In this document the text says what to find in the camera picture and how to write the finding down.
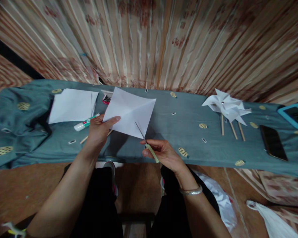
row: white plastic bag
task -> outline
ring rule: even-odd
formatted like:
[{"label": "white plastic bag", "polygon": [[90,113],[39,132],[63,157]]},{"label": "white plastic bag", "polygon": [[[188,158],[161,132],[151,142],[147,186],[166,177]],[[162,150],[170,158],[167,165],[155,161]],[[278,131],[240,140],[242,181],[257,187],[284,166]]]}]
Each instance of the white plastic bag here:
[{"label": "white plastic bag", "polygon": [[283,219],[262,204],[247,201],[250,209],[257,210],[264,218],[269,238],[298,238],[298,234]]},{"label": "white plastic bag", "polygon": [[231,232],[237,225],[237,218],[233,210],[232,204],[229,200],[229,196],[224,192],[221,186],[210,177],[194,171],[197,176],[205,183],[205,185],[213,193],[216,201],[218,202],[222,221],[227,227],[228,231]]}]

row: leg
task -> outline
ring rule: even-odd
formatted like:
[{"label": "leg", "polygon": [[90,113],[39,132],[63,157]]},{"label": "leg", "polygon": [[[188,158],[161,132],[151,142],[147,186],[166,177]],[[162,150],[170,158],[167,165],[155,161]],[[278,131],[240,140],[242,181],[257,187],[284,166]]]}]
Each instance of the leg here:
[{"label": "leg", "polygon": [[[214,195],[191,169],[190,171],[197,183],[202,186],[203,193],[210,204],[220,214]],[[161,204],[151,228],[150,237],[192,237],[183,195],[179,191],[180,185],[174,173],[167,167],[162,166],[161,175],[165,182],[164,188],[167,195],[161,198]]]},{"label": "leg", "polygon": [[115,207],[116,198],[111,168],[94,169],[71,237],[123,237],[122,223]]}]

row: silver bracelet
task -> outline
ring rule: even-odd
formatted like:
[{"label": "silver bracelet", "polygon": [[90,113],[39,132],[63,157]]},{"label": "silver bracelet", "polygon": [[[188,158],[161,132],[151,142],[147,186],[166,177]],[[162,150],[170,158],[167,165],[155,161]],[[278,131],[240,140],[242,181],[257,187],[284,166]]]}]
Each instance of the silver bracelet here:
[{"label": "silver bracelet", "polygon": [[182,190],[180,189],[180,193],[182,193],[183,195],[197,195],[200,194],[202,192],[202,187],[199,184],[199,188],[195,189],[195,190]]}]

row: shoe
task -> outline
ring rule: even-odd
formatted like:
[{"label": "shoe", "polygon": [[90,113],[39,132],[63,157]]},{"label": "shoe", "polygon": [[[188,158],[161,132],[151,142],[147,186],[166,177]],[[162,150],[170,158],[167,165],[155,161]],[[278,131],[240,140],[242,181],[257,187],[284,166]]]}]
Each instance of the shoe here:
[{"label": "shoe", "polygon": [[164,190],[165,189],[165,180],[163,179],[162,176],[161,176],[161,179],[160,179],[160,185],[161,185],[161,188]]},{"label": "shoe", "polygon": [[115,196],[118,197],[118,187],[117,187],[117,184],[115,181],[115,173],[116,173],[115,164],[112,161],[108,161],[104,164],[103,168],[105,168],[105,167],[110,167],[112,169],[113,192],[114,192]]}]

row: table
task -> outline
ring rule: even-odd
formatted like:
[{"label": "table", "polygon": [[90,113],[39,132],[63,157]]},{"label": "table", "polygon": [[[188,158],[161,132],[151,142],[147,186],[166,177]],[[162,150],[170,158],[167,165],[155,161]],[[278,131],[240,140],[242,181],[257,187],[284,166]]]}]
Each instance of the table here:
[{"label": "table", "polygon": [[[88,135],[88,129],[80,132],[73,126],[78,122],[46,123],[51,101],[57,89],[81,89],[99,92],[95,113],[104,113],[101,90],[113,91],[111,86],[60,80],[34,80],[21,88],[4,89],[0,93],[0,147],[11,146],[12,151],[0,156],[0,169],[11,169],[35,163],[71,162],[82,149],[80,144]],[[243,116],[248,126],[242,125],[246,141],[242,140],[238,124],[233,122],[238,140],[234,138],[229,122],[224,123],[221,134],[220,114],[208,106],[201,106],[205,96],[170,91],[123,88],[140,97],[157,99],[147,130],[147,139],[168,140],[187,164],[267,170],[277,174],[298,177],[298,131],[277,113],[281,106],[271,103],[244,102],[252,113]],[[28,110],[19,110],[18,103],[28,103]],[[269,156],[259,128],[265,125],[278,131],[289,161]],[[12,127],[11,133],[3,133],[3,127]],[[140,139],[113,131],[99,155],[98,161],[122,163],[147,163],[153,159],[142,156]],[[179,153],[183,148],[188,156]],[[242,160],[242,166],[235,165]]]}]

